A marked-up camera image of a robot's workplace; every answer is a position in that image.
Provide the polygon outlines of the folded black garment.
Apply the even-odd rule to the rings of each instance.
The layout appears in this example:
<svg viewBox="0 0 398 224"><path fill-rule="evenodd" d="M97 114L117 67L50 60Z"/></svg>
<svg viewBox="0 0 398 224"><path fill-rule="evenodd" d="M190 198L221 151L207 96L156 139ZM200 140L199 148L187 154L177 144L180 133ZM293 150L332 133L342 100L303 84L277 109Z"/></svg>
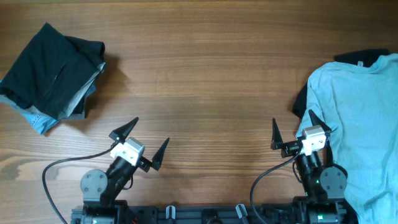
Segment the folded black garment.
<svg viewBox="0 0 398 224"><path fill-rule="evenodd" d="M65 36L46 23L1 80L1 95L57 119L105 62L104 52L103 42Z"/></svg>

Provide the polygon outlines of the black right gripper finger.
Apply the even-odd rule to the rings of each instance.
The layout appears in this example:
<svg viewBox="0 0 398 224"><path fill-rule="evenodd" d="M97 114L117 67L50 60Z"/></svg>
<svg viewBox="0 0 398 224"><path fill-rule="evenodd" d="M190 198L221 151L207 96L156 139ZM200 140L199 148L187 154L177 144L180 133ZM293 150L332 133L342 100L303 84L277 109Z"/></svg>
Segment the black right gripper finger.
<svg viewBox="0 0 398 224"><path fill-rule="evenodd" d="M326 133L330 133L331 132L331 128L329 126L327 126L314 112L313 110L309 110L308 111L310 120L312 122L312 126L321 126L322 129L324 130L324 132Z"/></svg>
<svg viewBox="0 0 398 224"><path fill-rule="evenodd" d="M271 139L271 149L277 150L281 149L283 145L283 139L280 134L277 122L275 118L272 119L272 139Z"/></svg>

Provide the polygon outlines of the folded grey garment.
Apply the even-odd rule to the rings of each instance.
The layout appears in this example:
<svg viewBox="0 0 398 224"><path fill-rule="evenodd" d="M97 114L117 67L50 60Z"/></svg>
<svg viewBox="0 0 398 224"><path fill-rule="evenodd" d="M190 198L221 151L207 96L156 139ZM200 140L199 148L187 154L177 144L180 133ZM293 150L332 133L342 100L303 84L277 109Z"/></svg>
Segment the folded grey garment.
<svg viewBox="0 0 398 224"><path fill-rule="evenodd" d="M68 104L61 110L58 120L60 119L84 119L85 118L85 101L89 94L93 93L96 88L94 82L98 75L104 70L106 63L103 62L97 66L98 70L91 76L91 78L82 86L82 88L74 94L73 98L68 102ZM37 114L46 117L49 115L42 113L35 106L30 106L27 109L22 109L17 106L15 102L10 100L6 95L1 95L1 103L9 105L11 108L15 109L22 114Z"/></svg>

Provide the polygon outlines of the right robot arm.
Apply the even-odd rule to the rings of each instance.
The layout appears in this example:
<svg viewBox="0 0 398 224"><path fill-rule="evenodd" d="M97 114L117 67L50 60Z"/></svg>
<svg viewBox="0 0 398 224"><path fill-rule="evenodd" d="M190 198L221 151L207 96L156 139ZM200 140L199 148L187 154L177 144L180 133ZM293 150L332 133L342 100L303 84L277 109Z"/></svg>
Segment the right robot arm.
<svg viewBox="0 0 398 224"><path fill-rule="evenodd" d="M276 120L272 121L273 150L282 157L293 157L296 177L305 191L304 197L294 197L292 203L273 205L264 209L272 223L349 223L349 211L344 205L347 173L332 163L324 164L318 151L329 149L331 128L312 110L311 126L291 142L284 142Z"/></svg>

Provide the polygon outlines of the light blue t-shirt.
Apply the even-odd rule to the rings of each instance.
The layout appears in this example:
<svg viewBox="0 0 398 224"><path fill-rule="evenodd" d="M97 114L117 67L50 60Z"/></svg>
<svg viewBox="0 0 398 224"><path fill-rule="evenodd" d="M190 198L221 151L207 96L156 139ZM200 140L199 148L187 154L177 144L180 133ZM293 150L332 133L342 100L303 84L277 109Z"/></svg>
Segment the light blue t-shirt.
<svg viewBox="0 0 398 224"><path fill-rule="evenodd" d="M370 67L329 62L308 78L306 109L331 128L333 162L360 223L397 223L397 54Z"/></svg>

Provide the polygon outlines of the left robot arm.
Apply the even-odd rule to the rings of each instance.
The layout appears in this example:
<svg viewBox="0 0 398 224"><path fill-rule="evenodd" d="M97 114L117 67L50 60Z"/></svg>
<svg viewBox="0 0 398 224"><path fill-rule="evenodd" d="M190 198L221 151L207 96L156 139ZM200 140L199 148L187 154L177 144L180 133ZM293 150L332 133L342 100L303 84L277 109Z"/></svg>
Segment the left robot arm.
<svg viewBox="0 0 398 224"><path fill-rule="evenodd" d="M137 216L125 200L117 196L125 185L132 182L137 169L148 172L159 170L170 139L166 139L151 160L143 156L145 145L129 134L137 124L136 117L127 124L114 129L109 137L114 140L110 156L114 159L107 171L88 171L80 182L83 193L83 208L72 211L74 224L132 224L138 223Z"/></svg>

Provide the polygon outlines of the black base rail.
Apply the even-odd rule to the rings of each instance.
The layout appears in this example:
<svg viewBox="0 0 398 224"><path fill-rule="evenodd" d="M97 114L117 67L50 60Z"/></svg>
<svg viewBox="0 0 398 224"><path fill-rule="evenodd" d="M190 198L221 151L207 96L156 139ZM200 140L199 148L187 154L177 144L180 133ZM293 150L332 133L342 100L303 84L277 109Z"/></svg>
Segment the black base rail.
<svg viewBox="0 0 398 224"><path fill-rule="evenodd" d="M254 211L238 204L228 207L129 207L74 209L71 223L356 223L341 205L264 204Z"/></svg>

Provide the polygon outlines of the folded blue denim garment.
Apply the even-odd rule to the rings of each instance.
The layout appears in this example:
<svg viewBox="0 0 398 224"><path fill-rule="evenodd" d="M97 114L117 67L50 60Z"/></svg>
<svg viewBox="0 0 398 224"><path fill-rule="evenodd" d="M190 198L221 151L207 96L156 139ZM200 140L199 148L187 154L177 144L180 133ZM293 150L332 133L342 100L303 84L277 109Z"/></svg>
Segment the folded blue denim garment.
<svg viewBox="0 0 398 224"><path fill-rule="evenodd" d="M85 93L84 97L75 107L73 113L68 118L64 118L64 120L85 119L86 100L95 91L96 91L95 86L91 85L88 91ZM12 100L7 98L5 95L1 95L1 103L9 105L13 110L18 112L21 116L23 116L32 126L32 128L35 131L37 131L39 134L46 133L49 129L51 129L60 122L60 120L53 119L52 117L47 116L46 114L42 114L40 112L31 112L29 110L23 110L20 107L18 107Z"/></svg>

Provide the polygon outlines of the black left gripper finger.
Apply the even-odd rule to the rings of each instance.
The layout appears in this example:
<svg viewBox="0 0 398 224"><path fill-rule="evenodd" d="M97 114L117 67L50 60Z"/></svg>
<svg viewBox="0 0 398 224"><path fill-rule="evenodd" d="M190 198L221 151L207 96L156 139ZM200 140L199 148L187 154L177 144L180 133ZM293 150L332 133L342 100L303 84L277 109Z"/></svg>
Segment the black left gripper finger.
<svg viewBox="0 0 398 224"><path fill-rule="evenodd" d="M170 141L170 138L167 138L164 143L160 146L159 150L155 153L155 155L152 157L152 165L151 167L155 169L156 171L159 171L162 165L162 161L164 159L164 154L165 150L167 148L167 145Z"/></svg>
<svg viewBox="0 0 398 224"><path fill-rule="evenodd" d="M135 117L133 120L128 122L127 124L120 126L109 134L109 137L117 142L125 142L126 138L129 136L130 132L133 130L135 125L137 124L139 118Z"/></svg>

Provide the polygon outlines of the black garment right pile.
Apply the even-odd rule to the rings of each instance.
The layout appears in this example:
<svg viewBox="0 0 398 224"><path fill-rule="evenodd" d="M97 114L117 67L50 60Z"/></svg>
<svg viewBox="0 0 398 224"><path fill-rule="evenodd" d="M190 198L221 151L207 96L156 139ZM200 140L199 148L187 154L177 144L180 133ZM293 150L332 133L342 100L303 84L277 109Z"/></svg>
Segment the black garment right pile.
<svg viewBox="0 0 398 224"><path fill-rule="evenodd" d="M363 67L370 67L373 63L377 61L380 56L389 54L390 51L388 49L366 49L335 55L333 57L333 60L335 62L348 63L353 65L357 65L359 62L361 62ZM307 107L306 104L307 84L304 84L292 106L293 114L302 119Z"/></svg>

